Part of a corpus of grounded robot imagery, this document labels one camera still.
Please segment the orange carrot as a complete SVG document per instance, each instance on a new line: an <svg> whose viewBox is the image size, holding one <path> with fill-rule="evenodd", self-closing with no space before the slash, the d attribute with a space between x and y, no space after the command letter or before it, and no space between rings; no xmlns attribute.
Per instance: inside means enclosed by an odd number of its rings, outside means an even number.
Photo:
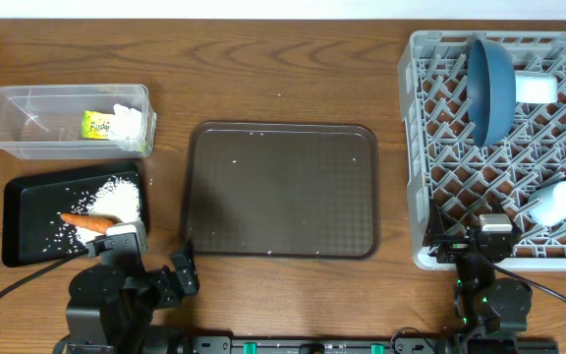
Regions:
<svg viewBox="0 0 566 354"><path fill-rule="evenodd" d="M112 219L95 215L61 213L60 217L66 223L99 233L100 235L105 235L110 227L116 225L116 222Z"/></svg>

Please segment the small light blue cup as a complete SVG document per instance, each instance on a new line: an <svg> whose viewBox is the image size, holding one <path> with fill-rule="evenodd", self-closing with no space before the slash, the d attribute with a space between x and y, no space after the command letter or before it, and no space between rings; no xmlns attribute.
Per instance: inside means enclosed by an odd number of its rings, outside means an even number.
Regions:
<svg viewBox="0 0 566 354"><path fill-rule="evenodd" d="M531 218L544 226L553 226L566 219L566 181L539 189L529 197L538 203L529 211Z"/></svg>

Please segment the dark brown serving tray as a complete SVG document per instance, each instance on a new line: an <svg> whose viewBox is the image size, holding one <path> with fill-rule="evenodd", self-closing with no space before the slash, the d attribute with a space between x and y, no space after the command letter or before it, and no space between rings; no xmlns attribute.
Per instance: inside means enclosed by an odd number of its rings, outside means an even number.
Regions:
<svg viewBox="0 0 566 354"><path fill-rule="evenodd" d="M380 244L377 166L362 125L203 123L181 234L202 255L365 260Z"/></svg>

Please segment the white tissue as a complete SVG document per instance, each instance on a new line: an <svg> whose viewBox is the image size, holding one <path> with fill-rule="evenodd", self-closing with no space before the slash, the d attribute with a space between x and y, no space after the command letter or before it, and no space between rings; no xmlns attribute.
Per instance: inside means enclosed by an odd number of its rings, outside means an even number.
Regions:
<svg viewBox="0 0 566 354"><path fill-rule="evenodd" d="M108 139L112 141L138 139L142 134L142 113L121 104L115 104L113 111L109 122Z"/></svg>

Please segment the dark blue plate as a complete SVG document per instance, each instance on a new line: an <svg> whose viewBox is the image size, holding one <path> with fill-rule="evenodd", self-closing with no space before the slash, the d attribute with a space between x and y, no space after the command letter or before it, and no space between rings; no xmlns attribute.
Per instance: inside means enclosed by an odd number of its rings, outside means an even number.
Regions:
<svg viewBox="0 0 566 354"><path fill-rule="evenodd" d="M469 120L475 124L474 144L479 148L502 141L510 132L516 104L515 72L510 53L499 43L476 39L467 71Z"/></svg>

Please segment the light blue bowl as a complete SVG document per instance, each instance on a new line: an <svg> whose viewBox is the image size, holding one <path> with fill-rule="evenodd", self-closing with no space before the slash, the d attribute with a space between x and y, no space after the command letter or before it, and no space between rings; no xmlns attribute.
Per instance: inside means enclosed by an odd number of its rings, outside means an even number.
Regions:
<svg viewBox="0 0 566 354"><path fill-rule="evenodd" d="M515 72L517 102L549 104L557 101L557 80L553 75L532 71Z"/></svg>

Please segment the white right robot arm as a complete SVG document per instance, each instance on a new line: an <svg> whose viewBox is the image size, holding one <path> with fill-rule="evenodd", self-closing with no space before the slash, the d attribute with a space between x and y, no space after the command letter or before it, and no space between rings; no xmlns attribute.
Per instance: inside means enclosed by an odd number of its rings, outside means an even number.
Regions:
<svg viewBox="0 0 566 354"><path fill-rule="evenodd" d="M464 235L445 232L435 202L423 245L440 264L456 267L458 281L454 311L463 326L434 348L436 353L517 353L517 334L527 329L532 288L512 277L499 278L495 267L509 258L518 243L520 229L500 205L482 214Z"/></svg>

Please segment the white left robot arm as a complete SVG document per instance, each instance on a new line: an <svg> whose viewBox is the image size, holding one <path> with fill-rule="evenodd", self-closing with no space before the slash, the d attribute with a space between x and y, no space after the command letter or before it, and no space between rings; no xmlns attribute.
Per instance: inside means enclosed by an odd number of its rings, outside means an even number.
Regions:
<svg viewBox="0 0 566 354"><path fill-rule="evenodd" d="M170 255L172 266L147 270L133 234L103 237L87 244L101 263L81 271L69 285L65 316L69 333L55 353L185 354L192 341L180 329L153 325L155 311L176 308L199 291L194 245Z"/></svg>

